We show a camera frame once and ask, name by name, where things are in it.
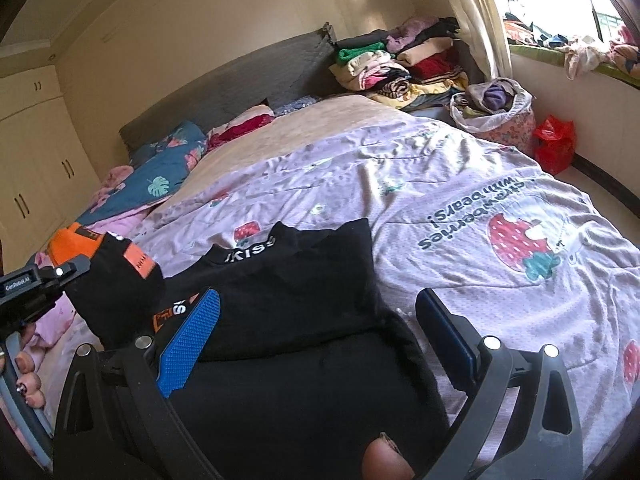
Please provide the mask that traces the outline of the person's left hand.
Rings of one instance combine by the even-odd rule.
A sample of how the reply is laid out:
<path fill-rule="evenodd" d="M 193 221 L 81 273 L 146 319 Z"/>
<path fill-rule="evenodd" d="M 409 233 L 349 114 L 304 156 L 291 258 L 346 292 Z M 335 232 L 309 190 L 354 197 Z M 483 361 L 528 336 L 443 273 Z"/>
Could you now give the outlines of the person's left hand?
<path fill-rule="evenodd" d="M 25 403 L 34 410 L 40 410 L 46 405 L 46 396 L 42 391 L 42 382 L 38 376 L 38 370 L 42 363 L 46 349 L 41 344 L 40 337 L 36 334 L 36 324 L 25 326 L 20 336 L 21 350 L 14 358 L 1 350 L 1 371 L 13 364 L 18 370 L 16 391 L 25 400 Z"/>

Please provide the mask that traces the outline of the person's right hand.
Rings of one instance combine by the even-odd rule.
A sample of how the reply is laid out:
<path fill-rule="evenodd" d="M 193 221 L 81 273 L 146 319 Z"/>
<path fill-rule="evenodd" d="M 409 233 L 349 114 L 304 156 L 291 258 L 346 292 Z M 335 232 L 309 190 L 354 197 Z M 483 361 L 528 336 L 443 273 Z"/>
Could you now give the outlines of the person's right hand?
<path fill-rule="evenodd" d="M 411 480 L 414 471 L 397 444 L 381 432 L 364 451 L 361 475 L 363 480 Z"/>

